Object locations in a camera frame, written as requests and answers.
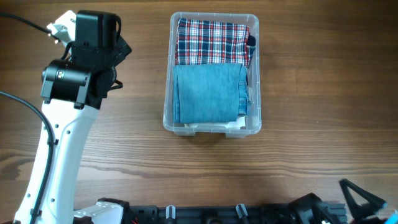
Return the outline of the white printed shirt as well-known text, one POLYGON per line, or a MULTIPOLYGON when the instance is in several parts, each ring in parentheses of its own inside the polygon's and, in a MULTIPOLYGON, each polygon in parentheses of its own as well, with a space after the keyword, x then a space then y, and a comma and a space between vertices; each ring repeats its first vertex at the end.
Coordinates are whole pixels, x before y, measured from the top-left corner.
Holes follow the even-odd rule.
POLYGON ((246 127, 246 117, 239 116, 236 121, 227 123, 190 123, 184 124, 185 128, 220 127, 226 129, 241 129, 246 127))

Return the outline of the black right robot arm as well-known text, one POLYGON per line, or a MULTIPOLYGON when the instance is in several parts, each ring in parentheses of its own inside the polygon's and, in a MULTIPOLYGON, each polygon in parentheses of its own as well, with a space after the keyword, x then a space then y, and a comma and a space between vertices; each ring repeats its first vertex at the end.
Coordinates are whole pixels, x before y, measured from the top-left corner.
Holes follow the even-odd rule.
MULTIPOLYGON (((387 219, 380 219, 377 212, 387 207, 387 202, 358 187, 348 179, 341 179, 339 185, 346 204, 353 217, 354 224, 382 224, 387 219)), ((289 203, 289 208, 295 213, 297 223, 331 223, 342 224, 338 215, 332 214, 323 205, 323 201, 313 193, 307 194, 289 203)))

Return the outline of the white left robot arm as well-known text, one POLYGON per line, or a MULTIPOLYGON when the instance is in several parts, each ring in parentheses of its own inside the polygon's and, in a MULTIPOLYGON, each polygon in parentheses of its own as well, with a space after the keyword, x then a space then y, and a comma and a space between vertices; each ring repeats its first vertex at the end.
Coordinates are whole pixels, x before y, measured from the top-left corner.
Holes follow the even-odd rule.
POLYGON ((102 198, 73 209, 88 133, 101 102, 113 90, 116 62, 53 60, 42 74, 44 99, 39 145, 26 195, 14 223, 126 223, 129 204, 102 198))

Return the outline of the red blue plaid shirt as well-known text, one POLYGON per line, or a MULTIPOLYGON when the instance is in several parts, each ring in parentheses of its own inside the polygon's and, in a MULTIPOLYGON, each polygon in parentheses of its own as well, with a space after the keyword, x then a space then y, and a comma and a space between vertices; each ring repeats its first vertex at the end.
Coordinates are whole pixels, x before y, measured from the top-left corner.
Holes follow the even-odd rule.
POLYGON ((240 63, 248 67, 256 49, 249 26, 230 22, 178 20, 176 65, 240 63))

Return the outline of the blue jeans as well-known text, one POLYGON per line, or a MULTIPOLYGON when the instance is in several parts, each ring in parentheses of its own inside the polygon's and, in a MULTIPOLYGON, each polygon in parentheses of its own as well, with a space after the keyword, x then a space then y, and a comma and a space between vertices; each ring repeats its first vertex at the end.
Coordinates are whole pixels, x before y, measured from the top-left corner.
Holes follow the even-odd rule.
POLYGON ((241 63, 176 65, 174 123, 228 123, 248 114, 247 68, 241 63))

